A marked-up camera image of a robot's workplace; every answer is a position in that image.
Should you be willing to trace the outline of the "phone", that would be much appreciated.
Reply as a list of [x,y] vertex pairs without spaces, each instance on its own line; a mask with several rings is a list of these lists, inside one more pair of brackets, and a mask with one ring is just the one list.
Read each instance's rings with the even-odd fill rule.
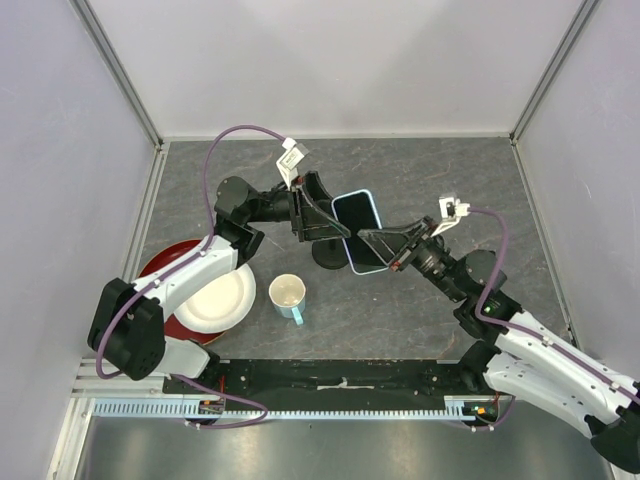
[[384,271],[386,264],[358,236],[361,230],[382,227],[371,192],[360,189],[335,197],[331,201],[331,210],[334,217],[350,231],[343,245],[351,270],[360,276]]

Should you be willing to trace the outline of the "black phone stand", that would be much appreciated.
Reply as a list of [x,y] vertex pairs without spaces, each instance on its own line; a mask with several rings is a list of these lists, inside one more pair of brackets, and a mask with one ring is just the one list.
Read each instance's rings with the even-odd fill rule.
[[338,239],[314,242],[311,252],[314,262],[327,270],[339,270],[349,263],[344,244]]

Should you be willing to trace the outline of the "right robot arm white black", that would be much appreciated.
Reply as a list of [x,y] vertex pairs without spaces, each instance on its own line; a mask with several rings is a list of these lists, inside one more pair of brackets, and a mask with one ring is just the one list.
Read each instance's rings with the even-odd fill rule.
[[428,218],[358,236],[391,270],[412,266],[457,303],[455,318],[477,340],[457,371],[465,391],[489,387],[534,405],[578,430],[609,463],[638,473],[638,381],[564,341],[504,294],[502,253],[456,259]]

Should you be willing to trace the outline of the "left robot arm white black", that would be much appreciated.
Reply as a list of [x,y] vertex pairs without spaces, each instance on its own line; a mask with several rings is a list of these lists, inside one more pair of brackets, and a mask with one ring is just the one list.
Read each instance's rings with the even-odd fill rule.
[[257,252],[263,232],[257,223],[288,221],[301,242],[349,237],[349,229],[330,212],[331,196],[316,171],[259,192],[232,176],[217,188],[214,227],[195,247],[159,271],[127,282],[111,280],[103,288],[87,344],[96,353],[96,373],[138,381],[157,372],[183,376],[198,393],[219,382],[217,358],[194,340],[166,336],[167,319],[210,282],[246,264]]

